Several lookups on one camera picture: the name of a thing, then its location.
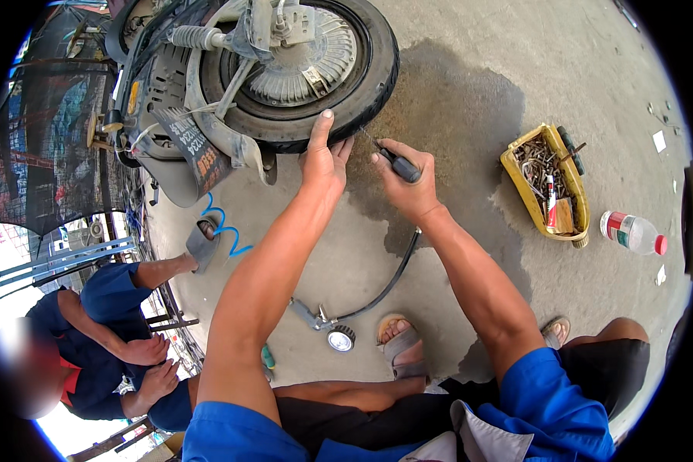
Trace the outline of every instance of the plastic water bottle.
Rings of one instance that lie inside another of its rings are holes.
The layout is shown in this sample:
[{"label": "plastic water bottle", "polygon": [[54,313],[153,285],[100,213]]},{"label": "plastic water bottle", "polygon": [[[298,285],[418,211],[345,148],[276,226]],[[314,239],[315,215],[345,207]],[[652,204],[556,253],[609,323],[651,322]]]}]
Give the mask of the plastic water bottle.
[{"label": "plastic water bottle", "polygon": [[667,250],[667,238],[652,223],[620,211],[609,210],[603,214],[601,233],[637,254],[664,255]]}]

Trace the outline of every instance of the yellow plastic tray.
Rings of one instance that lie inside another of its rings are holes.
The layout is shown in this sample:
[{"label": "yellow plastic tray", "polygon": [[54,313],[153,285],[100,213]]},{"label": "yellow plastic tray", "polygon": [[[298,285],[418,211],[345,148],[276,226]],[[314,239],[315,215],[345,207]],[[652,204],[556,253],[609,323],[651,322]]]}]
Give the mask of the yellow plastic tray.
[{"label": "yellow plastic tray", "polygon": [[588,225],[591,221],[591,212],[588,206],[588,196],[585,195],[585,190],[582,187],[582,178],[575,168],[575,163],[573,162],[572,157],[569,157],[566,161],[561,162],[559,164],[559,169],[564,175],[567,191],[576,198],[576,203],[574,205],[575,227],[576,231],[580,229],[582,229],[582,231],[575,233],[554,234],[547,231],[544,221],[544,210],[539,207],[539,203],[536,201],[536,195],[531,190],[531,187],[521,173],[521,167],[516,160],[516,156],[514,156],[514,150],[517,147],[523,143],[526,143],[531,138],[536,137],[536,135],[540,133],[558,159],[562,159],[567,155],[567,149],[564,147],[564,143],[557,132],[557,128],[554,125],[542,124],[536,129],[531,130],[529,133],[518,138],[513,143],[509,144],[508,150],[501,154],[500,162],[503,164],[506,171],[508,171],[508,174],[511,176],[511,180],[514,181],[516,189],[519,190],[519,194],[521,194],[521,198],[526,204],[526,208],[529,210],[529,215],[531,215],[531,219],[534,221],[534,225],[536,225],[536,229],[550,239],[558,241],[572,241],[575,248],[583,248],[588,244]]}]

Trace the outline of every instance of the screwdriver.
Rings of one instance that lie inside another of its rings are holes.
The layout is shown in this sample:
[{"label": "screwdriver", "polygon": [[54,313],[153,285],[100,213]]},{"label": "screwdriver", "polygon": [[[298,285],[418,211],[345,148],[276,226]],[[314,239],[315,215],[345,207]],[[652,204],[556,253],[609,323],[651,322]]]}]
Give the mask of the screwdriver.
[{"label": "screwdriver", "polygon": [[419,178],[421,178],[421,172],[418,171],[416,166],[413,165],[411,161],[409,161],[405,157],[395,155],[392,152],[388,151],[388,149],[380,146],[378,142],[375,141],[375,139],[372,136],[370,136],[369,133],[367,133],[367,130],[365,130],[363,126],[359,127],[359,129],[362,131],[363,134],[367,135],[372,144],[374,144],[375,147],[380,150],[380,154],[382,154],[385,158],[387,158],[388,161],[390,161],[393,171],[397,173],[399,177],[403,178],[407,182],[416,182]]}]

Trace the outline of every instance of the red bottle cap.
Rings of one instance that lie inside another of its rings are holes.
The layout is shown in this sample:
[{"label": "red bottle cap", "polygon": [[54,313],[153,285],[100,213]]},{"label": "red bottle cap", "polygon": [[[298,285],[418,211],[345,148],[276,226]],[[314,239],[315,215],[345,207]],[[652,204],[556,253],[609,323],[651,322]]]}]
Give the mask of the red bottle cap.
[{"label": "red bottle cap", "polygon": [[662,234],[657,235],[655,239],[655,252],[658,255],[664,255],[667,252],[667,238]]}]

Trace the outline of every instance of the air hose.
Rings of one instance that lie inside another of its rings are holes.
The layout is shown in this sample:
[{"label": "air hose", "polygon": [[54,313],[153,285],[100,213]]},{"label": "air hose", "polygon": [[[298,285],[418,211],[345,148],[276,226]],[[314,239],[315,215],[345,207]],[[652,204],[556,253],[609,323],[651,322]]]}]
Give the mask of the air hose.
[{"label": "air hose", "polygon": [[367,311],[370,311],[373,309],[378,303],[380,303],[385,296],[388,294],[393,289],[393,286],[395,286],[395,283],[400,279],[400,275],[403,274],[403,270],[406,269],[406,265],[408,264],[408,260],[411,259],[411,255],[413,254],[413,251],[416,250],[416,245],[418,244],[418,238],[421,236],[421,229],[416,228],[416,232],[413,233],[413,237],[411,238],[411,243],[408,245],[408,250],[406,251],[406,254],[403,255],[403,261],[400,262],[400,264],[397,267],[397,270],[395,271],[395,275],[393,275],[392,279],[390,282],[388,282],[388,285],[385,286],[385,289],[383,289],[382,292],[380,292],[380,295],[378,295],[374,300],[370,301],[367,305],[364,305],[362,308],[352,311],[349,314],[345,314],[343,316],[339,316],[338,320],[339,322],[346,321],[347,319],[352,319],[356,318],[360,314],[365,314]]}]

